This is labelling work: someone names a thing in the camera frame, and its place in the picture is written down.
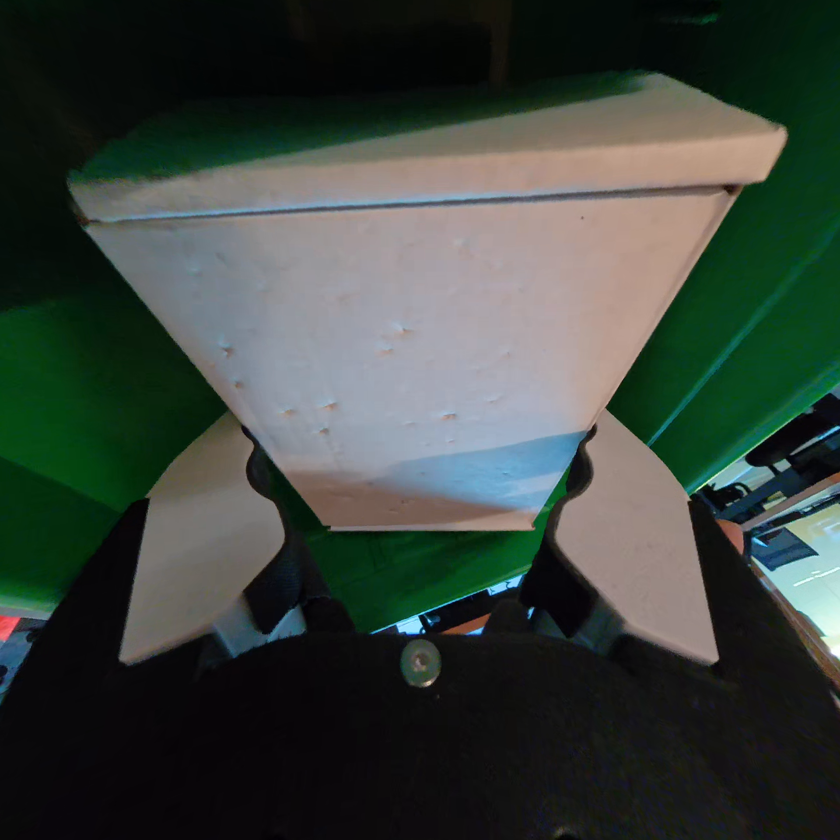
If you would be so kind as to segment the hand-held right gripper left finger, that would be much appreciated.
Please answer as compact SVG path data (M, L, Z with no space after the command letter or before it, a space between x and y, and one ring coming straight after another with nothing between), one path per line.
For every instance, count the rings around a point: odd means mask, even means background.
M237 657L302 635L299 605L258 629L245 589L285 543L275 505L249 483L254 450L235 415L222 415L150 490L119 660L137 665L204 636Z

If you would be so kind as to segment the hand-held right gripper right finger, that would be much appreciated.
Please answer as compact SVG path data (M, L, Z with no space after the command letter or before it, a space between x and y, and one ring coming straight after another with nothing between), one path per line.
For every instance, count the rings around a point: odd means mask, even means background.
M635 637L700 665L719 659L688 495L609 412L574 455L521 603L535 633L599 655Z

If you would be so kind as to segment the green plastic bin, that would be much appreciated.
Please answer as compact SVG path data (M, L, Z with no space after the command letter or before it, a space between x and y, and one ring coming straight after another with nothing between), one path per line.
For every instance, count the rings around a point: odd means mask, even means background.
M688 490L838 383L838 2L2 2L2 598L50 609L224 412L66 175L206 98L652 70L789 132L609 409Z

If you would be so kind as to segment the white cardboard mailer box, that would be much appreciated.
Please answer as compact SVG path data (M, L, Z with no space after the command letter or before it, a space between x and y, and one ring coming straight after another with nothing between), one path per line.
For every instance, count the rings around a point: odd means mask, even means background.
M214 99L68 186L323 525L523 531L787 135L644 71Z

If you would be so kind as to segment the black office chair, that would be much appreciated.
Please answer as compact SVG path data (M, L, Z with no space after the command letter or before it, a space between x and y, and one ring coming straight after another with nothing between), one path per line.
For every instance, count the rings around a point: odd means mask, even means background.
M744 459L750 467L766 468L774 476L786 469L802 475L812 464L838 462L838 435L839 398L829 392L749 451Z

